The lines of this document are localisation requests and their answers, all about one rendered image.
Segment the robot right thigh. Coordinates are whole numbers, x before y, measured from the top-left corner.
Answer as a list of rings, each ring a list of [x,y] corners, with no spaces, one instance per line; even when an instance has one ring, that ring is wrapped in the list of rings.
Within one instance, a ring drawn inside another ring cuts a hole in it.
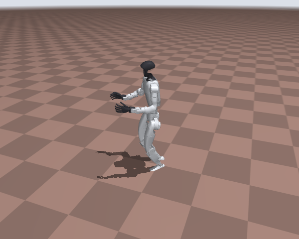
[[[143,113],[139,122],[138,134],[142,145],[144,145],[144,135],[148,125],[147,114]]]

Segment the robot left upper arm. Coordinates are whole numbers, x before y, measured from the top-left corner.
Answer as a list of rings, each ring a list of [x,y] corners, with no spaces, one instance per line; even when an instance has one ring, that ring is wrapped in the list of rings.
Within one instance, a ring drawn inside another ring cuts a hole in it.
[[[157,95],[158,95],[158,86],[157,86],[157,84],[151,84],[150,88],[149,88],[149,91],[150,91],[150,101],[152,102],[152,105],[150,105],[150,106],[154,106],[155,111],[156,111],[156,109],[157,109]]]

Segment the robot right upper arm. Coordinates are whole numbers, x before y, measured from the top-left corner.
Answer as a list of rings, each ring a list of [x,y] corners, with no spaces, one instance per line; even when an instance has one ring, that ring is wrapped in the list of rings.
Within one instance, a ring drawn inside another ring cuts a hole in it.
[[[139,88],[137,90],[139,96],[143,96],[144,95],[144,89],[143,89],[144,78],[145,78],[145,76],[143,76],[143,82],[142,82],[142,85],[141,85],[142,88]]]

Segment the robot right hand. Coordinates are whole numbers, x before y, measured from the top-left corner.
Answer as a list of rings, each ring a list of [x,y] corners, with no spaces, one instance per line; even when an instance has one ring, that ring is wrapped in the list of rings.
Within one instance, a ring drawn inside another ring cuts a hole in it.
[[[126,97],[127,95],[121,95],[121,94],[119,94],[119,93],[117,93],[117,92],[113,92],[113,93],[111,93],[110,94],[111,96],[113,96],[113,97],[111,97],[111,98],[113,98],[113,99],[122,99],[123,100],[123,97]],[[112,100],[113,100],[112,99]]]

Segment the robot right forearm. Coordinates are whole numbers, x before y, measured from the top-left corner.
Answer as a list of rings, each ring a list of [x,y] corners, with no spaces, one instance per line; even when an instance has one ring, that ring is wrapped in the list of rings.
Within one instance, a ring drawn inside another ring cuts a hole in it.
[[[137,90],[134,91],[133,93],[127,94],[126,97],[123,97],[123,100],[124,100],[124,101],[126,101],[126,100],[131,100],[131,99],[133,99],[133,98],[135,98],[135,97],[138,97],[138,92],[137,92]]]

